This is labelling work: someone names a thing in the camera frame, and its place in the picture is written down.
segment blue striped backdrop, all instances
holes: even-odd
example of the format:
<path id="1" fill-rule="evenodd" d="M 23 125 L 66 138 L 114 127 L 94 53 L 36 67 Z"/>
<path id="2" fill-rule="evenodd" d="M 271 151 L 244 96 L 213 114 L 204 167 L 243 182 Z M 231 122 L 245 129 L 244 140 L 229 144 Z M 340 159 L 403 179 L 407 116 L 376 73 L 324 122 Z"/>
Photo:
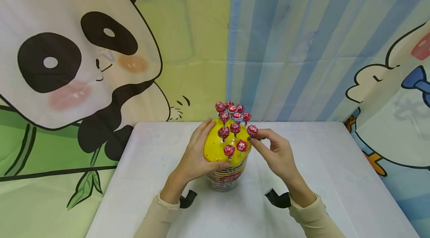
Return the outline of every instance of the blue striped backdrop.
<path id="1" fill-rule="evenodd" d="M 226 100 L 243 104 L 257 121 L 344 121 L 358 106 L 345 97 L 354 75 L 384 64 L 390 46 L 430 18 L 430 0 L 230 4 Z M 409 172 L 430 179 L 428 171 Z M 384 181 L 393 193 L 396 178 Z M 430 207 L 430 194 L 393 196 L 421 237 L 430 238 L 430 214 L 416 210 L 422 202 Z"/>

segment lollipop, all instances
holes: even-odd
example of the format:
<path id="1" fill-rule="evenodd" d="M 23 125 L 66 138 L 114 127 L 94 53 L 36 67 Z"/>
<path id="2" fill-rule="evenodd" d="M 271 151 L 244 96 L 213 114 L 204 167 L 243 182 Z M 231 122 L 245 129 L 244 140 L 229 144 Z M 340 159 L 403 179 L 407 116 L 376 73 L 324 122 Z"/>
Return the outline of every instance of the lollipop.
<path id="1" fill-rule="evenodd" d="M 230 131 L 234 134 L 234 137 L 236 137 L 236 134 L 240 132 L 240 124 L 232 123 L 230 125 Z"/>
<path id="2" fill-rule="evenodd" d="M 248 124 L 248 121 L 251 119 L 251 114 L 249 114 L 248 112 L 244 112 L 242 115 L 243 115 L 244 126 L 246 127 L 246 125 Z"/>
<path id="3" fill-rule="evenodd" d="M 222 138 L 222 142 L 225 142 L 225 139 L 229 136 L 230 130 L 228 127 L 221 127 L 218 130 L 218 136 Z"/>
<path id="4" fill-rule="evenodd" d="M 235 106 L 229 106 L 229 107 L 227 108 L 227 112 L 228 112 L 230 115 L 233 115 L 234 113 L 236 113 L 236 110 L 237 110 L 237 108 L 236 108 Z"/>
<path id="5" fill-rule="evenodd" d="M 241 122 L 243 122 L 243 116 L 242 116 L 242 114 L 240 114 L 240 113 L 234 113 L 233 114 L 233 120 L 235 121 L 235 122 L 237 122 L 237 123 L 241 123 Z"/>
<path id="6" fill-rule="evenodd" d="M 225 127 L 225 123 L 228 122 L 228 120 L 230 119 L 230 116 L 227 114 L 227 112 L 223 112 L 223 113 L 220 113 L 219 119 L 224 123 L 224 127 Z"/>
<path id="7" fill-rule="evenodd" d="M 246 149 L 248 148 L 248 145 L 246 144 L 245 141 L 243 141 L 242 139 L 239 140 L 236 144 L 236 148 L 238 151 L 240 151 L 240 156 L 242 156 L 242 152 L 245 152 Z"/>
<path id="8" fill-rule="evenodd" d="M 229 108 L 230 106 L 234 106 L 233 102 L 226 102 L 224 105 L 226 106 L 226 108 Z"/>
<path id="9" fill-rule="evenodd" d="M 225 106 L 222 102 L 216 102 L 216 104 L 215 104 L 215 108 L 216 108 L 216 111 L 218 111 L 218 116 L 219 116 L 219 114 L 220 114 L 221 112 L 224 112 L 224 111 L 225 111 L 226 106 Z"/>
<path id="10" fill-rule="evenodd" d="M 239 113 L 243 113 L 243 111 L 244 111 L 244 106 L 243 106 L 243 105 L 237 105 L 237 106 L 236 106 L 236 109 L 237 109 L 237 112 L 239 112 Z"/>
<path id="11" fill-rule="evenodd" d="M 258 133 L 258 129 L 255 125 L 249 125 L 247 128 L 248 134 L 252 137 L 254 137 Z"/>
<path id="12" fill-rule="evenodd" d="M 224 147 L 224 155 L 228 157 L 228 160 L 231 161 L 231 157 L 234 154 L 235 148 L 232 145 L 226 145 Z"/>

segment left hand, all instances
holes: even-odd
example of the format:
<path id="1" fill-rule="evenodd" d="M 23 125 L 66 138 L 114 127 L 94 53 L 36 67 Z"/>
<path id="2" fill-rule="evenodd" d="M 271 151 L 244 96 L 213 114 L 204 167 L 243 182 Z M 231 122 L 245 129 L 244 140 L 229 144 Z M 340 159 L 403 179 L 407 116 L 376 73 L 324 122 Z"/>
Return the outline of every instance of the left hand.
<path id="1" fill-rule="evenodd" d="M 228 162 L 208 162 L 203 157 L 206 138 L 214 126 L 215 121 L 207 119 L 193 132 L 186 152 L 175 169 L 177 174 L 187 183 L 207 173 L 230 167 Z"/>
<path id="2" fill-rule="evenodd" d="M 215 121 L 207 119 L 193 132 L 178 167 L 170 174 L 161 191 L 162 200 L 177 204 L 188 182 L 207 173 L 230 167 L 228 162 L 208 162 L 203 157 L 206 138 L 214 126 Z"/>

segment blue bow tie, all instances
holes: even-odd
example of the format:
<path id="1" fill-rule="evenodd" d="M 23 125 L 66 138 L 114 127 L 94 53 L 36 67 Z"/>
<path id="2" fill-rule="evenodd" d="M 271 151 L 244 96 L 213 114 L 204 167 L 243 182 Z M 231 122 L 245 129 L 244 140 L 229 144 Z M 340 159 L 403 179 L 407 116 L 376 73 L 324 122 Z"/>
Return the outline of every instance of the blue bow tie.
<path id="1" fill-rule="evenodd" d="M 430 82 L 423 66 L 415 68 L 402 82 L 402 88 L 418 89 L 423 92 L 424 103 L 430 108 Z"/>

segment orange foot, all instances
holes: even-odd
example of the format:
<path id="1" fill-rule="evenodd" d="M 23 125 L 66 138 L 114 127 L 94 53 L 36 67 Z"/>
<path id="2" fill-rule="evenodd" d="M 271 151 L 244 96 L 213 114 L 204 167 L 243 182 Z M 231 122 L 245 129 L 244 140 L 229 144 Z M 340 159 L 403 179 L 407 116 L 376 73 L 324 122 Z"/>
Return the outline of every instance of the orange foot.
<path id="1" fill-rule="evenodd" d="M 355 118 L 353 116 L 350 116 L 348 120 L 344 123 L 345 127 L 348 129 L 348 131 L 351 133 L 352 131 L 352 125 L 355 123 Z"/>
<path id="2" fill-rule="evenodd" d="M 373 169 L 376 171 L 376 173 L 380 176 L 387 176 L 387 172 L 384 170 L 384 168 L 379 165 L 378 161 L 382 160 L 382 157 L 377 155 L 376 153 L 371 153 L 367 155 L 364 153 L 364 156 L 366 156 L 367 160 L 372 165 Z"/>

